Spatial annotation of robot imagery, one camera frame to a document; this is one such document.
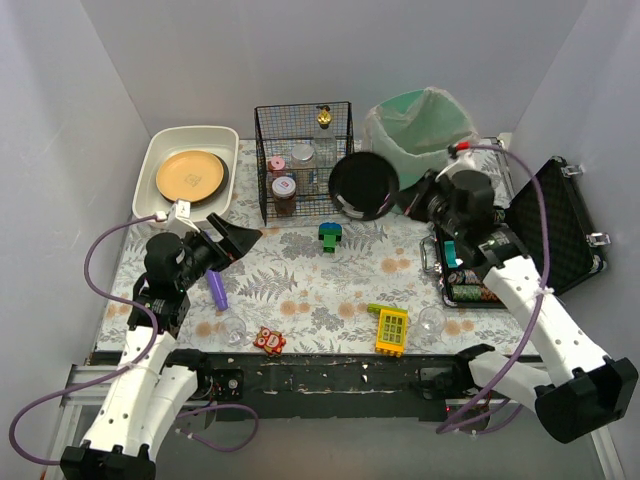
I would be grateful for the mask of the clear glass bottle gold cap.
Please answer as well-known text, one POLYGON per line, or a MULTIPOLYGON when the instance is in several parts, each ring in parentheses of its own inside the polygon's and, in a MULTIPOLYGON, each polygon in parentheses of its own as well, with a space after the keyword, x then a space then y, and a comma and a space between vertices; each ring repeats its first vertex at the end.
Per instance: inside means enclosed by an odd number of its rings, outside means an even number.
POLYGON ((328 104, 317 106, 316 131, 313 138, 316 181, 319 193, 326 193, 328 180, 337 161, 337 139, 333 131, 333 116, 328 104))

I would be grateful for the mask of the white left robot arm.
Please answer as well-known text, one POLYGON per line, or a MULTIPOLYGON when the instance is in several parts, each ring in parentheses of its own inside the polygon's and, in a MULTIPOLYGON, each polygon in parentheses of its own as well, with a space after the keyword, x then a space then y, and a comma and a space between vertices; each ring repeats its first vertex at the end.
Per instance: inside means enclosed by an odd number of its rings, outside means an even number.
POLYGON ((189 289, 207 272, 244 257, 260 231, 207 218, 214 241, 190 221, 172 217, 146 243, 144 272, 136 281, 125 347, 93 424, 79 446, 65 448, 67 479, 153 479, 155 459, 183 405, 212 378, 198 350, 177 350, 190 308, 189 289))

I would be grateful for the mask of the silver lid pepper jar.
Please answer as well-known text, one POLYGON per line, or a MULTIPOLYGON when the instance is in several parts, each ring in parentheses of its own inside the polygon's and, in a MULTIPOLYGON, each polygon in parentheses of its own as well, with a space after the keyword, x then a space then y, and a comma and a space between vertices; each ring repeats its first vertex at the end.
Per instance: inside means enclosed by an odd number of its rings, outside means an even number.
POLYGON ((296 144, 291 151, 292 169, 302 194, 311 194, 316 187, 315 150, 307 143, 296 144))

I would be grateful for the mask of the pink lid toothpick jar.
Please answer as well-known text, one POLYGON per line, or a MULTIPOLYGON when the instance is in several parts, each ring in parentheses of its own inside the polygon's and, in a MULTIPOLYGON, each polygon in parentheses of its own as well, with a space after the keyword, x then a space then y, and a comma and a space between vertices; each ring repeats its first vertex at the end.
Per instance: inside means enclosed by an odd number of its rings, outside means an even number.
POLYGON ((273 156, 267 160, 267 168, 274 178, 278 178, 286 174, 287 164, 281 156, 273 156))

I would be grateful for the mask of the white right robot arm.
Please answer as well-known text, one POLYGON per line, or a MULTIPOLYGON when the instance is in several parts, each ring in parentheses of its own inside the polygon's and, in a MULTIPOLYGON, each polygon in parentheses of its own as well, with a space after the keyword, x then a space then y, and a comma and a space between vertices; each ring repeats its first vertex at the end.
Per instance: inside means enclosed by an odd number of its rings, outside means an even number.
POLYGON ((495 391, 533 411, 557 441, 569 443, 624 417, 639 373, 627 358, 613 359, 576 324, 547 286, 522 241, 495 217, 489 177, 462 170, 427 172, 394 201, 405 216, 431 222, 455 242, 463 264, 494 293, 524 330, 545 367, 519 362, 489 345, 456 356, 455 381, 495 391))

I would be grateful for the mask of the small black plate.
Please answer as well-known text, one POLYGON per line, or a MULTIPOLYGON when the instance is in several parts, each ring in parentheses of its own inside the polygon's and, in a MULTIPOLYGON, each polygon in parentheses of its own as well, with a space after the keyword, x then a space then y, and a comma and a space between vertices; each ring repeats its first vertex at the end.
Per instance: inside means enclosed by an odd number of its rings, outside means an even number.
POLYGON ((353 152, 332 169, 328 190, 338 212, 361 221, 372 221, 389 213, 399 192, 399 178, 394 167, 382 156, 353 152))

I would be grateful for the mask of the brown sauce jar white lid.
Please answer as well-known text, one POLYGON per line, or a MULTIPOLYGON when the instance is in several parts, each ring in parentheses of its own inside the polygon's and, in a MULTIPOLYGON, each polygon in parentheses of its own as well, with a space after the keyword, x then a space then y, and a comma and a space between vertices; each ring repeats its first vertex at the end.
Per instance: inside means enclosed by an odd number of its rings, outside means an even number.
POLYGON ((296 210, 296 182, 288 176, 280 176, 271 184, 274 208, 279 215, 290 216, 296 210))

